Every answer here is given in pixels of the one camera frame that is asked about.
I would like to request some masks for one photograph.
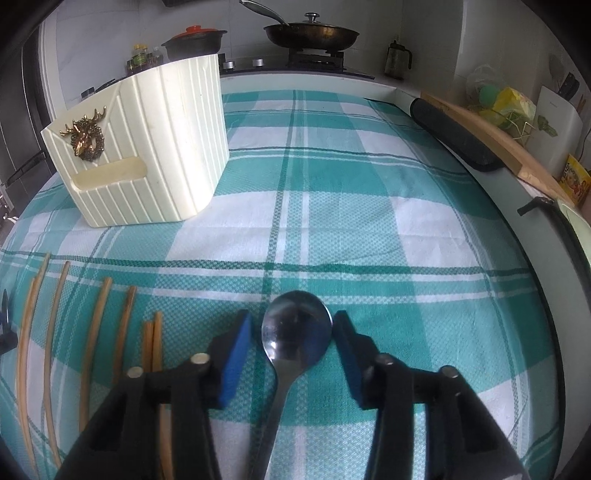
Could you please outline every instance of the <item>frying pan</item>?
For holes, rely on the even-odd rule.
[[[307,21],[287,23],[281,16],[265,5],[253,0],[240,0],[240,3],[253,12],[272,18],[279,22],[278,25],[265,27],[267,37],[275,45],[284,48],[302,50],[315,48],[328,52],[337,52],[349,48],[357,40],[358,32],[343,27],[335,27],[317,22],[320,16],[315,13],[307,13]]]

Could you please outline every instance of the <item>bronze deer emblem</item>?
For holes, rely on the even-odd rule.
[[[86,115],[81,120],[75,122],[72,120],[72,128],[66,124],[66,131],[60,131],[60,135],[65,137],[71,135],[70,144],[74,149],[74,155],[82,160],[94,161],[100,157],[105,150],[105,137],[100,127],[97,125],[107,113],[107,107],[99,113],[95,108],[95,115],[88,118]]]

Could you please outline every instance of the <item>antler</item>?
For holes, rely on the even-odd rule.
[[[66,131],[62,132],[60,130],[60,135],[62,137],[65,137],[66,135],[69,135],[71,133],[74,133],[76,131],[76,125],[74,124],[74,120],[72,120],[72,128],[68,127],[68,124],[66,124]]]
[[[95,108],[95,115],[94,115],[94,117],[92,117],[92,121],[94,123],[100,122],[105,117],[106,113],[107,113],[107,107],[105,107],[105,106],[103,107],[102,113],[97,112],[96,108]]]

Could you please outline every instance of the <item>tablecloth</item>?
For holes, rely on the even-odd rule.
[[[179,223],[90,228],[56,176],[0,251],[0,287],[15,328],[51,253],[28,351],[29,463],[15,402],[16,351],[1,358],[0,434],[31,478],[56,473],[42,405],[51,301],[72,262],[57,317],[51,399],[60,453],[78,436],[80,366],[102,279],[113,278],[92,371],[91,412],[112,382],[125,293],[138,286],[125,368],[140,363],[141,323],[164,312],[164,363],[179,364],[225,331],[240,308],[260,325],[289,290],[346,309],[358,332],[409,366],[452,364],[479,393],[534,479],[559,442],[556,364],[540,294],[517,241],[486,193],[396,107],[312,91],[223,98],[230,161],[211,204]],[[246,478],[274,373],[255,328],[238,392],[210,411],[225,479]],[[349,397],[336,348],[294,384],[272,479],[361,479],[375,412]],[[415,412],[414,477],[425,459]]]

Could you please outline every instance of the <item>orange pot lid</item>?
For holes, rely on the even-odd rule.
[[[175,35],[173,38],[187,37],[188,35],[195,35],[195,33],[217,32],[217,28],[201,28],[201,25],[192,25],[186,28],[186,32]]]

